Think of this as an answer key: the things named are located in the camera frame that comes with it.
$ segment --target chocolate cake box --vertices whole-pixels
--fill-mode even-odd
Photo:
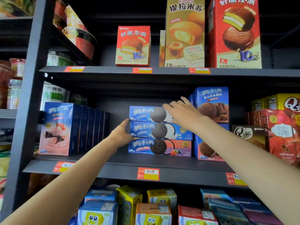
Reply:
[[[219,124],[223,128],[229,130],[229,124]],[[199,160],[220,161],[225,162],[211,147],[208,146],[200,137],[195,134],[194,154]]]
[[[216,123],[229,123],[228,87],[198,87],[194,91],[195,107]]]
[[[131,121],[171,123],[173,117],[162,106],[130,106],[129,119]]]
[[[205,0],[167,0],[165,67],[204,67]]]
[[[119,26],[115,64],[150,66],[150,26]]]
[[[132,121],[130,135],[141,138],[193,140],[193,133],[174,123]]]
[[[128,153],[191,157],[192,142],[190,140],[135,138],[128,144]]]
[[[258,0],[211,0],[207,15],[211,68],[262,68]]]
[[[267,149],[266,136],[268,130],[266,128],[251,125],[232,125],[231,131],[251,144],[254,144],[264,150]]]

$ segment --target spongebob box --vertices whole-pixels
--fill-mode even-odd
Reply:
[[[169,205],[171,209],[176,207],[177,195],[173,189],[148,190],[148,203]]]
[[[213,212],[178,205],[178,225],[218,225]]]
[[[124,185],[117,188],[119,196],[118,223],[121,225],[134,225],[137,203],[143,202],[143,195]]]
[[[136,225],[171,225],[172,214],[168,205],[137,204]]]
[[[116,202],[117,201],[117,192],[109,191],[109,190],[90,190],[87,195],[84,197],[84,203],[87,201],[109,201]]]
[[[116,225],[118,203],[88,201],[78,211],[77,225]]]

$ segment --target yellow spongebob box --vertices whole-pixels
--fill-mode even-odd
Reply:
[[[143,195],[127,185],[117,188],[117,191],[119,196],[118,224],[133,225],[137,203],[143,202]]]
[[[118,204],[88,201],[78,211],[77,225],[117,225]]]
[[[137,204],[136,225],[171,225],[172,214],[168,205]]]
[[[148,190],[148,203],[169,205],[171,209],[176,207],[177,195],[173,189]]]

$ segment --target right hand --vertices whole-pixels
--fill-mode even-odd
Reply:
[[[187,98],[181,97],[181,100],[173,101],[169,104],[163,104],[163,107],[173,116],[173,123],[195,132],[198,120],[203,115],[188,101]]]

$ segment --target orange spongebob box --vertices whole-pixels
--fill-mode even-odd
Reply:
[[[262,68],[258,0],[211,0],[208,33],[211,68]]]
[[[171,225],[172,214],[168,205],[137,204],[136,225]]]
[[[115,64],[150,66],[150,26],[119,26]]]

